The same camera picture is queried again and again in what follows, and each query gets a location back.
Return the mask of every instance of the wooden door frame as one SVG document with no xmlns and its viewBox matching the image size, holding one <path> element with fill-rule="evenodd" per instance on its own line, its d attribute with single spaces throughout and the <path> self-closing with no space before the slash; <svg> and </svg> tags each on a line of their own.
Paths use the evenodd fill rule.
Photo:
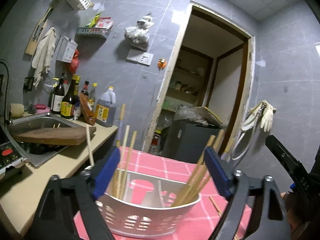
<svg viewBox="0 0 320 240">
<path fill-rule="evenodd" d="M 213 60 L 214 59 L 213 59 L 213 57 L 210 57 L 210 56 L 208 56 L 208 55 L 206 55 L 204 53 L 201 53 L 201 52 L 199 52 L 199 51 L 197 51 L 195 49 L 191 49 L 191 48 L 189 48 L 187 46 L 181 45 L 181 48 L 180 48 L 179 52 L 181 50 L 184 50 L 186 52 L 189 52 L 189 53 L 192 53 L 194 55 L 197 55 L 197 56 L 199 56 L 201 58 L 204 58 L 204 59 L 206 59 L 208 61 L 207 69 L 206 69 L 205 74 L 204 74 L 203 85 L 202 85 L 201 90 L 199 91 L 200 93 L 199 93 L 198 103 L 197 103 L 197 106 L 202 106 L 203 101 L 204 101 L 204 97 L 205 97 L 205 93 L 206 93 L 207 87 L 209 85 L 210 73 L 212 71 Z"/>
<path fill-rule="evenodd" d="M 231 130 L 230 135 L 225 136 L 224 141 L 229 142 L 230 140 L 237 139 L 240 134 L 240 129 L 242 123 L 245 121 L 246 113 L 248 111 L 249 100 L 252 91 L 252 83 L 253 83 L 253 76 L 254 76 L 254 61 L 255 61 L 255 37 L 250 35 L 247 31 L 242 29 L 236 23 L 231 21 L 230 19 L 225 18 L 224 16 L 220 15 L 217 12 L 212 11 L 211 9 L 200 5 L 196 2 L 191 1 L 188 5 L 188 8 L 185 13 L 185 18 L 183 19 L 180 29 L 178 32 L 178 36 L 173 46 L 173 50 L 171 52 L 170 60 L 165 70 L 164 79 L 162 81 L 158 96 L 157 96 L 157 104 L 156 109 L 153 112 L 153 116 L 151 119 L 151 123 L 148 128 L 147 135 L 145 136 L 145 140 L 143 142 L 142 151 L 148 150 L 151 145 L 151 141 L 153 139 L 154 132 L 156 130 L 156 124 L 158 117 L 161 113 L 162 105 L 164 102 L 165 95 L 167 93 L 169 82 L 178 58 L 178 54 L 182 45 L 182 41 L 187 29 L 187 25 L 190 19 L 191 14 L 196 16 L 205 17 L 206 20 L 218 25 L 219 27 L 225 29 L 226 31 L 234 34 L 235 36 L 241 36 L 242 40 L 248 41 L 248 50 L 247 50 L 247 57 L 246 57 L 246 70 L 245 70 L 245 78 L 244 78 L 244 86 L 241 93 L 241 99 L 239 102 L 239 108 L 236 113 L 235 122 L 233 128 Z"/>
</svg>

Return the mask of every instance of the small bottle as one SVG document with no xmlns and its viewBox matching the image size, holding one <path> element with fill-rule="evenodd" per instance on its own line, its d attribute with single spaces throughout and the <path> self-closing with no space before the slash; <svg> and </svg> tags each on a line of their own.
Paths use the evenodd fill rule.
<svg viewBox="0 0 320 240">
<path fill-rule="evenodd" d="M 63 82 L 63 88 L 64 88 L 64 95 L 66 95 L 67 92 L 68 92 L 68 88 L 69 88 L 69 86 L 68 86 L 68 80 L 65 80 L 65 81 Z"/>
<path fill-rule="evenodd" d="M 76 84 L 75 84 L 75 92 L 74 92 L 74 103 L 78 102 L 78 100 L 79 100 L 78 93 L 79 93 L 80 79 L 81 79 L 81 76 L 77 76 Z"/>
<path fill-rule="evenodd" d="M 53 89 L 52 89 L 52 91 L 50 92 L 50 95 L 49 95 L 48 107 L 51 107 L 54 89 L 56 88 L 56 86 L 58 86 L 59 78 L 53 78 L 53 81 L 54 81 L 54 84 L 53 84 Z"/>
<path fill-rule="evenodd" d="M 91 106 L 91 110 L 93 109 L 93 105 L 96 101 L 96 87 L 98 86 L 97 83 L 92 84 L 92 90 L 88 95 L 88 104 Z"/>
<path fill-rule="evenodd" d="M 62 99 L 61 103 L 61 116 L 66 119 L 71 119 L 73 117 L 73 112 L 75 110 L 75 92 L 76 92 L 76 79 L 77 75 L 72 75 L 72 80 L 68 89 L 67 94 Z"/>
<path fill-rule="evenodd" d="M 61 102 L 64 98 L 64 87 L 63 87 L 63 76 L 60 78 L 59 84 L 54 89 L 52 100 L 51 100 L 51 112 L 54 114 L 60 114 L 61 112 Z"/>
<path fill-rule="evenodd" d="M 89 81 L 86 80 L 86 81 L 84 82 L 83 89 L 81 90 L 81 93 L 83 93 L 85 96 L 88 96 L 88 95 L 89 95 L 88 85 L 89 85 Z"/>
</svg>

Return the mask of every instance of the chopstick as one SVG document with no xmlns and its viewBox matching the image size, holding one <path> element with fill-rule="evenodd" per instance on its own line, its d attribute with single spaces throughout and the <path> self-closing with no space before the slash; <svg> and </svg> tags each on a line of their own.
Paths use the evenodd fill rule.
<svg viewBox="0 0 320 240">
<path fill-rule="evenodd" d="M 215 136 L 211 135 L 206 146 L 211 146 L 215 140 Z M 191 176 L 189 177 L 186 185 L 184 187 L 182 187 L 182 189 L 179 191 L 179 193 L 177 194 L 177 197 L 175 199 L 175 201 L 173 202 L 173 204 L 171 205 L 172 207 L 176 207 L 179 206 L 179 204 L 186 198 L 186 196 L 188 195 L 188 193 L 192 190 L 192 182 L 194 179 L 197 179 L 196 174 L 198 172 L 199 169 L 201 169 L 202 163 L 203 163 L 203 159 L 204 159 L 204 150 L 197 162 L 197 165 L 195 167 L 195 169 L 193 170 Z"/>
<path fill-rule="evenodd" d="M 224 130 L 219 130 L 217 138 L 215 139 L 215 136 L 211 136 L 207 142 L 207 146 L 211 146 L 213 144 L 212 147 L 217 152 L 221 146 L 224 134 L 225 134 Z M 199 158 L 197 166 L 195 167 L 193 173 L 189 177 L 186 185 L 178 193 L 177 198 L 172 204 L 172 207 L 185 205 L 190 201 L 192 201 L 210 180 L 211 178 L 210 175 L 207 175 L 207 177 L 203 179 L 205 174 L 207 173 L 207 167 L 205 166 L 205 164 L 201 166 L 203 159 L 204 159 L 204 151 L 201 157 Z"/>
<path fill-rule="evenodd" d="M 213 197 L 209 197 L 212 205 L 214 206 L 214 208 L 216 209 L 217 213 L 218 213 L 218 216 L 221 218 L 222 217 L 222 212 L 221 212 L 221 209 L 218 207 L 217 203 L 214 201 Z M 235 237 L 234 237 L 234 240 L 239 240 L 239 237 L 236 233 Z"/>
<path fill-rule="evenodd" d="M 122 104 L 120 117 L 119 117 L 118 138 L 117 138 L 117 141 L 116 141 L 116 146 L 117 147 L 120 147 L 120 144 L 121 144 L 121 133 L 122 133 L 124 111 L 125 111 L 125 104 Z"/>
<path fill-rule="evenodd" d="M 132 134 L 131 142 L 130 142 L 130 148 L 129 148 L 129 152 L 127 155 L 127 160 L 125 161 L 123 178 L 122 178 L 122 181 L 120 181 L 120 183 L 121 183 L 120 199 L 121 200 L 123 200 L 123 197 L 124 197 L 124 190 L 125 190 L 126 182 L 127 182 L 128 165 L 129 165 L 130 158 L 131 158 L 131 152 L 132 152 L 134 143 L 136 141 L 136 136 L 137 136 L 137 131 L 134 131 Z"/>
<path fill-rule="evenodd" d="M 124 158 L 124 151 L 127 146 L 127 140 L 128 140 L 128 135 L 129 135 L 129 130 L 130 130 L 130 125 L 127 125 L 125 128 L 125 133 L 124 133 L 124 139 L 122 143 L 122 148 L 121 148 L 121 156 L 120 156 L 120 162 L 119 162 L 119 174 L 118 174 L 118 183 L 117 183 L 117 191 L 116 191 L 116 198 L 120 197 L 120 186 L 121 186 L 121 175 L 122 175 L 122 162 Z"/>
<path fill-rule="evenodd" d="M 93 154 L 92 154 L 92 149 L 91 149 L 90 125 L 88 125 L 88 124 L 86 125 L 85 131 L 87 133 L 87 147 L 88 147 L 88 152 L 89 152 L 90 165 L 94 166 Z"/>
</svg>

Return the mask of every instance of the control panel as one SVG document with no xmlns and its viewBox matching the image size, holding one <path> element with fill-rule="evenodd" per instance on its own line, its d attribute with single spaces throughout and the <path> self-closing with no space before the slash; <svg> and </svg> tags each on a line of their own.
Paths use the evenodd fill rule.
<svg viewBox="0 0 320 240">
<path fill-rule="evenodd" d="M 15 150 L 11 142 L 0 145 L 0 169 L 20 159 L 21 155 Z"/>
</svg>

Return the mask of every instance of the doorway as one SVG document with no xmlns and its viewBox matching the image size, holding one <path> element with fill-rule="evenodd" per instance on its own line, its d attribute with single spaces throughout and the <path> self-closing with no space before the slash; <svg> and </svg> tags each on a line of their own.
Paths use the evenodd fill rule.
<svg viewBox="0 0 320 240">
<path fill-rule="evenodd" d="M 183 106 L 206 106 L 221 115 L 225 124 L 223 152 L 230 138 L 235 139 L 246 112 L 253 47 L 254 37 L 228 19 L 191 3 L 180 25 L 143 150 L 149 149 L 154 132 L 161 131 L 163 116 L 168 120 Z"/>
</svg>

